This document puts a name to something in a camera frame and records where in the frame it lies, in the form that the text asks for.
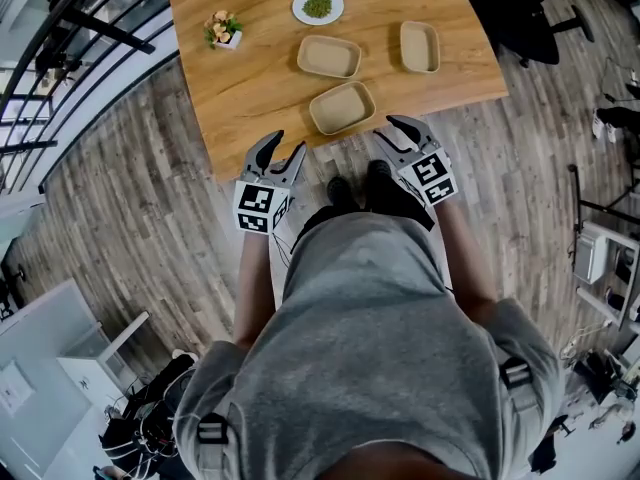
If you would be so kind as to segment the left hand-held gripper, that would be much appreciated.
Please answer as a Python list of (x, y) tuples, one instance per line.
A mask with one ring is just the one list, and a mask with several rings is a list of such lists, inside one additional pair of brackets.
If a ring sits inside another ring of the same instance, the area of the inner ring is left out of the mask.
[(241, 231), (270, 235), (291, 206), (293, 185), (306, 156), (307, 145), (301, 142), (284, 163), (270, 167), (283, 136), (283, 130), (265, 135), (245, 156), (233, 199), (235, 224)]

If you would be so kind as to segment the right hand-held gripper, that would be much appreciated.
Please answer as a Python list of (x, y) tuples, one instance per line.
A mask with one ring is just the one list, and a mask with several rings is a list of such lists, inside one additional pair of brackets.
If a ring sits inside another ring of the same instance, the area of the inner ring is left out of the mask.
[(432, 140), (428, 124), (404, 115), (387, 115), (386, 119), (418, 148), (399, 149), (382, 132), (373, 130), (378, 147), (413, 193), (428, 207), (456, 195), (459, 190), (451, 160), (441, 144)]

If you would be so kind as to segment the person's right forearm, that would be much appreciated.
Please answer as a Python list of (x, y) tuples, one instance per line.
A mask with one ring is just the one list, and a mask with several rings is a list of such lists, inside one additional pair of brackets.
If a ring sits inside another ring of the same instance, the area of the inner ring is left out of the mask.
[(454, 298), (466, 316), (486, 326), (498, 301), (497, 284), (462, 210), (452, 199), (435, 206)]

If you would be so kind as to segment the person's left forearm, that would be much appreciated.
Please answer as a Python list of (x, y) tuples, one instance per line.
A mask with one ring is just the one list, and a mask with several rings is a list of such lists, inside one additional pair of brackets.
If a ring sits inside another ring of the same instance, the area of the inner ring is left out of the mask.
[(233, 341), (249, 350), (276, 311), (269, 237), (247, 232), (239, 266)]

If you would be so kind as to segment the person's right black shoe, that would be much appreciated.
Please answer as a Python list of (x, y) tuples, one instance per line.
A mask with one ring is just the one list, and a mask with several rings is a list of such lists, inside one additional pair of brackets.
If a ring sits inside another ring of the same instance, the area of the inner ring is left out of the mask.
[(369, 162), (366, 173), (366, 187), (368, 190), (393, 181), (391, 168), (385, 160), (376, 159)]

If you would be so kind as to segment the person's black shoe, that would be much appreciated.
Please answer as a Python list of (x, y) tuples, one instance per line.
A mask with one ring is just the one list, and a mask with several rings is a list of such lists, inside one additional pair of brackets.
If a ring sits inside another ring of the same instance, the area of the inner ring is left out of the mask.
[(369, 162), (366, 173), (366, 187), (368, 190), (393, 181), (391, 168), (385, 160), (376, 159)]
[(328, 182), (326, 193), (336, 208), (348, 209), (356, 204), (349, 183), (341, 176), (335, 176)]

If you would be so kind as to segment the person's black trousers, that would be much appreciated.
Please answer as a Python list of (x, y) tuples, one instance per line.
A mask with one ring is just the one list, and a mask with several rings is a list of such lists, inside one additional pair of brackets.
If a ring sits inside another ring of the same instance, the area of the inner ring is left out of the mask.
[(372, 190), (368, 190), (366, 187), (365, 177), (364, 208), (361, 208), (357, 202), (352, 208), (348, 209), (336, 208), (330, 203), (328, 206), (318, 210), (305, 223), (297, 239), (300, 240), (313, 228), (330, 219), (362, 211), (413, 219), (421, 224), (427, 231), (431, 231), (435, 226), (435, 221), (430, 217), (418, 200), (404, 190), (395, 180), (382, 186), (376, 186)]

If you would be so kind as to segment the person's left black shoe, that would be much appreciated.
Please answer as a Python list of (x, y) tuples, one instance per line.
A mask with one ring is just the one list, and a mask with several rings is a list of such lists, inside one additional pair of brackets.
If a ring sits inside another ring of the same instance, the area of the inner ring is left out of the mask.
[(341, 176), (335, 176), (328, 182), (326, 193), (336, 208), (348, 209), (356, 204), (349, 183)]

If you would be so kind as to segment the orange flowers in white pot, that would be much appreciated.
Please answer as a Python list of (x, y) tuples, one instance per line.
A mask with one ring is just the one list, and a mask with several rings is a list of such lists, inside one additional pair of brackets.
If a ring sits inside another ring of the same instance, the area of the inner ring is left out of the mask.
[(211, 49), (235, 50), (243, 34), (243, 25), (226, 10), (213, 13), (204, 23), (204, 39)]

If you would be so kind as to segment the white plate of green beans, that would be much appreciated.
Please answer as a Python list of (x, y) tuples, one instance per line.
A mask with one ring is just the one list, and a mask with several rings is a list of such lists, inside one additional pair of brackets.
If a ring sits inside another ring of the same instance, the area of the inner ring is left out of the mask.
[(344, 12), (344, 0), (293, 0), (294, 17), (303, 24), (324, 26), (335, 22)]

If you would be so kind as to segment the black office chair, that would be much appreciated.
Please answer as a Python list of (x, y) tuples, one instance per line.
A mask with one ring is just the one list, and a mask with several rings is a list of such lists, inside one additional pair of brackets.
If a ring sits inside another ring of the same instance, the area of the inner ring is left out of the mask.
[(520, 57), (528, 67), (531, 61), (547, 65), (559, 63), (556, 36), (579, 30), (587, 41), (595, 41), (592, 27), (575, 5), (573, 16), (552, 25), (543, 9), (544, 0), (469, 0), (495, 54), (502, 47)]

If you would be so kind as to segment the person's grey shirt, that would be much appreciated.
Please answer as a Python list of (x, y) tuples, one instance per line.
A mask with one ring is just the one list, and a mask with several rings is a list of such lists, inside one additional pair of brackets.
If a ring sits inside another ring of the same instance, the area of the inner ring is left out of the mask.
[(558, 358), (517, 301), (476, 324), (422, 226), (357, 212), (300, 240), (282, 305), (249, 350), (213, 343), (174, 435), (195, 480), (320, 480), (381, 445), (509, 480), (563, 394)]

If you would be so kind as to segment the white box unit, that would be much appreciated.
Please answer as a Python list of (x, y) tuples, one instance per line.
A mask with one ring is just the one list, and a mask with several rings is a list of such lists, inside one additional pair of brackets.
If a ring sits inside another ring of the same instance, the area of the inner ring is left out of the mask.
[(591, 285), (605, 273), (609, 253), (609, 240), (599, 226), (585, 222), (578, 232), (575, 254), (574, 275)]

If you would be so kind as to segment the white display stand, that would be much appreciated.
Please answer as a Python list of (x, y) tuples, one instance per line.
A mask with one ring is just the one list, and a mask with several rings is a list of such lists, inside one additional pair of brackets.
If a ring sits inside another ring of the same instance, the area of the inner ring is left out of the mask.
[(64, 372), (93, 405), (104, 408), (115, 404), (137, 383), (119, 349), (148, 319), (149, 313), (143, 311), (113, 340), (97, 322), (57, 357)]

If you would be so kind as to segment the white power strip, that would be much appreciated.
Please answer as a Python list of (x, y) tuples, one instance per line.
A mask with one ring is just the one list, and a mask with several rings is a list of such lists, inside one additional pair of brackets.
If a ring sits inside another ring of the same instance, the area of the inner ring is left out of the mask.
[(560, 351), (560, 359), (562, 361), (572, 361), (577, 356), (580, 347), (591, 336), (599, 334), (604, 330), (607, 330), (613, 321), (605, 319), (600, 323), (591, 324), (582, 328), (579, 328), (566, 342)]

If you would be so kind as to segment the black metal desk frame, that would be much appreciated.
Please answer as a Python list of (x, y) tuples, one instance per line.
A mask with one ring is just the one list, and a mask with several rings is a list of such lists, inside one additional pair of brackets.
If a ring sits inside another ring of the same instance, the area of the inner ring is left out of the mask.
[(609, 205), (601, 205), (585, 199), (582, 196), (582, 187), (578, 166), (575, 164), (569, 164), (567, 166), (567, 171), (571, 179), (572, 196), (575, 210), (571, 256), (571, 267), (573, 275), (576, 239), (578, 232), (581, 230), (582, 225), (585, 222), (591, 222), (599, 226), (600, 229), (607, 235), (609, 240), (607, 267), (604, 275), (601, 278), (605, 277), (606, 274), (611, 273), (615, 270), (611, 252), (611, 248), (614, 245), (617, 245), (620, 249), (631, 253), (629, 280), (626, 283), (626, 288), (622, 295), (622, 305), (619, 309), (613, 308), (608, 303), (606, 303), (602, 297), (596, 296), (590, 289), (593, 284), (589, 285), (581, 281), (574, 275), (574, 277), (579, 281), (579, 286), (576, 289), (576, 294), (582, 301), (586, 302), (591, 308), (603, 315), (605, 319), (612, 320), (612, 324), (616, 325), (618, 329), (628, 329), (633, 333), (640, 335), (640, 320), (638, 319), (638, 317), (640, 316), (640, 240), (615, 231), (607, 226), (585, 219), (583, 217), (583, 211), (592, 210), (599, 214), (613, 217), (624, 223), (634, 225), (639, 230), (640, 216), (634, 216), (620, 211), (615, 208), (615, 205), (613, 203)]

